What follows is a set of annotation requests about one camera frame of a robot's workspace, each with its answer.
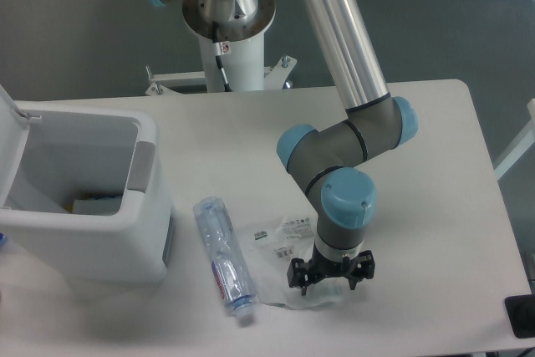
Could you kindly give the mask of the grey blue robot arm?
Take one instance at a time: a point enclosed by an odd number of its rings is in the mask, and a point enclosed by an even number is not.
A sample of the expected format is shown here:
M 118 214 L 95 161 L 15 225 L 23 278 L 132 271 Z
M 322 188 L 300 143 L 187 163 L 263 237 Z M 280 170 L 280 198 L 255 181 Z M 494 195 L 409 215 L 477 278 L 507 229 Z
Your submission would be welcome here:
M 295 258 L 288 268 L 289 286 L 302 292 L 327 278 L 345 278 L 355 287 L 374 276 L 373 255 L 362 243 L 376 190 L 359 165 L 418 130 L 410 103 L 387 89 L 356 0 L 305 2 L 346 116 L 325 130 L 296 125 L 277 144 L 285 170 L 318 214 L 312 257 Z M 274 19 L 274 0 L 183 0 L 182 13 L 198 37 L 208 91 L 267 88 L 263 36 Z

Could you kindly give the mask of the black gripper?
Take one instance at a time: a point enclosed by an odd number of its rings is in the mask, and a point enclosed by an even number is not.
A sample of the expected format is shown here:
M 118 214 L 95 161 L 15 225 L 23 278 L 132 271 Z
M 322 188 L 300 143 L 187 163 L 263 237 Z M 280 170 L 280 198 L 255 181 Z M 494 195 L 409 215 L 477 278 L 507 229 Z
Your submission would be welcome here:
M 375 275 L 375 259 L 370 250 L 360 252 L 353 259 L 343 258 L 342 262 L 334 262 L 326 258 L 316 247 L 309 261 L 293 258 L 288 268 L 288 286 L 299 288 L 305 296 L 308 287 L 326 278 L 347 278 L 349 288 L 355 290 L 363 280 L 370 280 Z

